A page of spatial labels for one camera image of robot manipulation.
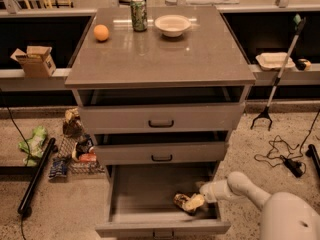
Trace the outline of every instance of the cardboard box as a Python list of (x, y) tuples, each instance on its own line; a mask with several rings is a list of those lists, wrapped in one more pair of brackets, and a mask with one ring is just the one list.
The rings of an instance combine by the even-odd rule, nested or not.
[(50, 77), (56, 70), (56, 65), (50, 54), (51, 50), (51, 47), (28, 46), (27, 53), (17, 49), (11, 58), (19, 62), (26, 77)]

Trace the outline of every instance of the green can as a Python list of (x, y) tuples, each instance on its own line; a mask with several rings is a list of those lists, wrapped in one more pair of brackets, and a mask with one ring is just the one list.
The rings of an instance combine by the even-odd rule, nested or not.
[(131, 20), (134, 31), (142, 32), (148, 28), (147, 5), (145, 0), (131, 0)]

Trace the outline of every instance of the grabber tool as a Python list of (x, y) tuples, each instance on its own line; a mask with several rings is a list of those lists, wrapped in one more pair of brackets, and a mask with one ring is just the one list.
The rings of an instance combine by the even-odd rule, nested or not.
[(269, 115), (269, 108), (270, 108), (273, 96), (274, 96), (274, 94), (275, 94), (275, 92), (277, 90), (278, 84), (279, 84), (279, 82), (281, 80), (281, 77), (282, 77), (282, 74), (284, 72), (284, 69), (285, 69), (285, 67), (286, 67), (286, 65), (288, 63), (288, 60), (289, 60), (289, 58), (290, 58), (290, 56), (292, 54), (292, 51), (295, 48), (297, 40), (298, 40), (298, 38), (299, 38), (303, 28), (304, 28), (304, 25), (306, 23), (306, 18), (301, 19), (299, 14), (296, 14), (293, 20), (294, 20), (295, 24), (297, 24), (296, 33), (295, 33), (295, 35), (293, 37), (293, 40), (291, 42), (291, 45), (290, 45), (289, 50), (287, 52), (287, 55), (286, 55), (286, 57), (285, 57), (285, 59), (284, 59), (284, 61), (282, 63), (282, 66), (281, 66), (280, 71), (279, 71), (279, 73), (277, 75), (277, 78), (275, 79), (275, 81), (274, 81), (274, 83), (272, 85), (272, 90), (271, 90), (271, 94), (270, 94), (269, 99), (268, 99), (268, 103), (267, 103), (266, 107), (264, 108), (264, 110), (255, 119), (253, 119), (252, 125), (251, 125), (251, 129), (253, 128), (256, 120), (261, 119), (261, 118), (265, 118), (265, 119), (268, 119), (270, 121), (268, 130), (270, 131), (270, 129), (271, 129), (272, 119), (271, 119), (271, 117)]

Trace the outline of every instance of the concrete floor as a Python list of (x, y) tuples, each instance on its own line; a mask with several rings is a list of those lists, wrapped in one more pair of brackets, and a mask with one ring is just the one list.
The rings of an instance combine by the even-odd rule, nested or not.
[[(270, 150), (268, 141), (279, 135), (292, 147), (301, 144), (307, 136), (313, 120), (320, 108), (317, 102), (291, 104), (276, 103), (271, 106), (273, 119), (271, 131), (265, 120), (257, 121), (250, 130), (252, 119), (263, 109), (264, 103), (249, 103), (238, 128), (232, 133), (230, 147), (225, 160), (221, 162), (215, 179), (223, 179), (230, 172), (238, 170), (247, 174), (252, 181), (269, 193), (287, 191), (300, 196), (320, 213), (320, 179), (312, 160), (305, 155), (297, 159), (306, 164), (306, 172), (295, 178), (283, 165), (271, 168), (254, 160), (254, 155), (266, 155)], [(25, 137), (37, 125), (48, 129), (48, 138), (62, 141), (62, 122), (66, 108), (12, 109), (16, 124)], [(0, 110), (2, 138), (0, 145), (1, 165), (22, 165), (25, 154), (17, 148), (21, 140), (5, 109)], [(305, 145), (314, 144), (320, 150), (320, 118)], [(287, 155), (284, 145), (279, 145), (279, 154)], [(95, 225), (106, 222), (106, 198), (108, 184), (104, 174), (68, 174), (66, 179), (49, 181), (48, 173), (52, 164), (52, 154), (31, 203), (32, 214), (23, 222), (23, 232), (27, 240), (88, 240), (100, 239)], [(28, 177), (0, 177), (0, 239), (23, 239), (18, 206), (28, 186)], [(187, 240), (239, 240), (259, 239), (260, 212), (249, 201), (232, 203), (219, 202), (222, 220), (230, 221), (231, 228), (225, 235), (180, 237)]]

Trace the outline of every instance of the grabber claw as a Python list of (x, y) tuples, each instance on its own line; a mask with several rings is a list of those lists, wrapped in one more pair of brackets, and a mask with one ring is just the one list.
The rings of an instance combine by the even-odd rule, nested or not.
[(260, 113), (260, 115), (258, 115), (255, 119), (253, 119), (252, 125), (251, 125), (250, 129), (252, 130), (252, 128), (253, 128), (254, 123), (256, 122), (256, 120), (257, 120), (257, 119), (261, 119), (261, 118), (265, 118), (265, 119), (268, 119), (268, 120), (270, 121), (269, 127), (268, 127), (268, 130), (270, 131), (271, 125), (272, 125), (272, 119), (271, 119), (271, 117), (269, 116), (269, 107), (265, 107), (264, 110)]

